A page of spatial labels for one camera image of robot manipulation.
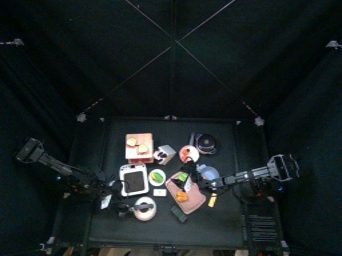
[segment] table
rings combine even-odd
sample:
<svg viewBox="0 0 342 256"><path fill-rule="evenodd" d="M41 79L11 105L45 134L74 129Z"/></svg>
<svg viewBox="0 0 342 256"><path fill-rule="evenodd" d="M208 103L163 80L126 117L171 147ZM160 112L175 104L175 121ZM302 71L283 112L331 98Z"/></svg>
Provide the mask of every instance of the table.
<svg viewBox="0 0 342 256"><path fill-rule="evenodd" d="M119 176L119 168L127 164L124 157L126 134L151 133L155 147L170 145L176 151L188 143L191 132L211 134L218 141L215 155L200 156L199 164L212 166L219 174L232 175L242 170L261 167L269 160L263 130L246 120L178 120L160 119L106 119L104 122L86 122L79 125L71 163L98 171L104 178ZM182 167L175 156L166 166L147 164L148 172L158 168L170 177ZM246 221L241 201L232 189L216 200L215 207L207 205L210 192L203 191L207 202L188 215L180 223L171 213L175 201L168 194L166 198L147 196L156 201L158 212L154 219L140 222L134 215L120 219L112 206L100 213L90 213L86 220L88 228L79 228L75 234L82 237L87 247L163 247L195 249L238 249L249 246ZM140 196L127 199L134 204Z"/></svg>

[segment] black backdrop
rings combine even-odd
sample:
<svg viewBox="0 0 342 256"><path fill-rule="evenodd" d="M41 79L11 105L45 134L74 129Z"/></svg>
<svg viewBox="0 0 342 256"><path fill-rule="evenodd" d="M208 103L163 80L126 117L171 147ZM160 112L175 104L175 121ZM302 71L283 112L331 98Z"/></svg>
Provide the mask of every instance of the black backdrop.
<svg viewBox="0 0 342 256"><path fill-rule="evenodd" d="M303 159L282 204L290 245L338 254L341 52L325 46L341 11L338 0L1 1L0 42L25 43L0 45L1 251L44 241L59 194L55 174L28 174L12 153L36 136L67 160L75 116L103 99L88 114L254 118L249 104L270 152Z"/></svg>

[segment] wall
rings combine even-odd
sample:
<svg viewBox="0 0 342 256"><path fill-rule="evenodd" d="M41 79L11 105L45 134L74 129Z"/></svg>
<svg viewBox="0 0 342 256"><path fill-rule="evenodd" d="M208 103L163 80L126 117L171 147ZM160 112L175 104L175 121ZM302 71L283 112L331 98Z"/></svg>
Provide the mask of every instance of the wall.
<svg viewBox="0 0 342 256"><path fill-rule="evenodd" d="M56 173L40 164L20 163L15 153L33 137L67 161L75 126L74 113L21 49L0 45L1 255L40 248L51 236L60 198Z"/></svg>
<svg viewBox="0 0 342 256"><path fill-rule="evenodd" d="M281 201L287 242L298 255L341 255L342 51L329 50L269 117L271 154L294 153L301 178Z"/></svg>

